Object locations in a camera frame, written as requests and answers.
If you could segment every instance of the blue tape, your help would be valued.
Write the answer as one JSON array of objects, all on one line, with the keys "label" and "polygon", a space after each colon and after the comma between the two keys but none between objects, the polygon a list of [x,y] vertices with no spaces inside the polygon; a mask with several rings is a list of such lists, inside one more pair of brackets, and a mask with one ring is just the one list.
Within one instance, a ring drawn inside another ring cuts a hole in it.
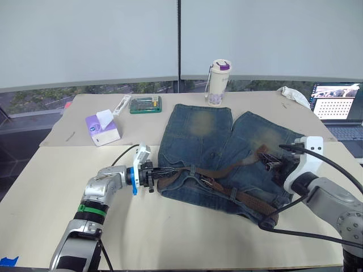
[{"label": "blue tape", "polygon": [[134,168],[131,167],[130,170],[130,174],[131,174],[131,183],[132,183],[132,193],[134,196],[137,195],[137,188],[136,188],[136,184],[135,184],[135,176],[134,176]]},{"label": "blue tape", "polygon": [[19,256],[15,259],[8,259],[8,258],[2,258],[0,260],[0,266],[15,266],[16,262],[18,261]]}]

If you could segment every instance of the brown leather belt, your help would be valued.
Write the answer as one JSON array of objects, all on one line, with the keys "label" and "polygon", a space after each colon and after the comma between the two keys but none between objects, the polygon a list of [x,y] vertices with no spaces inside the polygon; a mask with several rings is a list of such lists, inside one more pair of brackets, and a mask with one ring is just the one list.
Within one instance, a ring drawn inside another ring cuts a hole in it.
[{"label": "brown leather belt", "polygon": [[[235,167],[250,165],[250,164],[254,164],[254,163],[258,162],[259,161],[258,154],[265,153],[265,152],[267,152],[267,147],[265,145],[262,145],[251,156],[249,156],[237,163],[234,163],[222,170],[212,171],[212,170],[207,170],[207,169],[202,169],[202,168],[195,168],[195,173],[198,173],[201,175],[200,180],[202,182],[204,182],[204,184],[206,184],[207,186],[211,187],[212,189],[214,189],[226,196],[231,196],[233,190],[230,188],[223,187],[220,183],[218,183],[216,181],[216,179],[217,178],[221,179],[223,177],[226,177],[232,171],[232,169],[234,169]],[[163,188],[169,186],[170,184],[172,184],[180,176],[180,174],[185,170],[190,171],[191,167],[178,168],[178,172],[176,174],[174,174],[173,176],[164,178],[164,179],[163,178],[159,179],[158,189],[163,189]],[[257,211],[263,215],[269,215],[272,212],[276,211],[276,209],[274,207],[272,207],[270,204],[264,202],[263,200],[260,200],[259,198],[256,198],[247,193],[244,193],[242,191],[235,192],[235,199],[237,199],[239,202],[245,204],[251,210]],[[275,224],[277,224],[278,215],[274,215],[271,218],[275,221]]]}]

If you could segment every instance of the laptop keyboard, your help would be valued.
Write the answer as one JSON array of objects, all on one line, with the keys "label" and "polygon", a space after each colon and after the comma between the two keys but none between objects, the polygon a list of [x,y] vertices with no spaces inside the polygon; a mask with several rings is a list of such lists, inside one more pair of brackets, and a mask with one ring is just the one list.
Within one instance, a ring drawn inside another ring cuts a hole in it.
[{"label": "laptop keyboard", "polygon": [[363,127],[328,127],[338,141],[363,140]]}]

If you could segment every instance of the denim shorts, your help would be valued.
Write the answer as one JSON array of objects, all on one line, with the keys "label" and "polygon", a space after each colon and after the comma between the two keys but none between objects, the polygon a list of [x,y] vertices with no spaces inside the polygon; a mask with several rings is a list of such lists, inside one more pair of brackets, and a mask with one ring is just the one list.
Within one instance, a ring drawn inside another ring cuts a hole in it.
[{"label": "denim shorts", "polygon": [[[278,126],[252,112],[241,115],[234,123],[229,108],[175,105],[161,141],[159,167],[199,167],[220,170],[253,154],[261,145],[268,153],[281,157],[288,153],[278,147],[292,143],[302,134]],[[291,196],[272,181],[273,172],[257,163],[235,167],[228,176],[218,179],[226,188],[235,188],[259,198],[275,208]],[[161,195],[226,213],[243,215],[257,223],[264,215],[251,210],[233,196],[206,186],[199,174],[183,171],[169,186],[158,188]],[[275,222],[270,219],[271,227]]]}]

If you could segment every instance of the laptop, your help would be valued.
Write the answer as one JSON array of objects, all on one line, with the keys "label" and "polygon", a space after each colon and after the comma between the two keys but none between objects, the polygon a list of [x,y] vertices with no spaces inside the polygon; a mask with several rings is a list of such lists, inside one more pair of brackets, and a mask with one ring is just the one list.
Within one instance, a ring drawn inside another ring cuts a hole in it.
[{"label": "laptop", "polygon": [[355,158],[363,158],[362,82],[316,82],[310,108]]}]

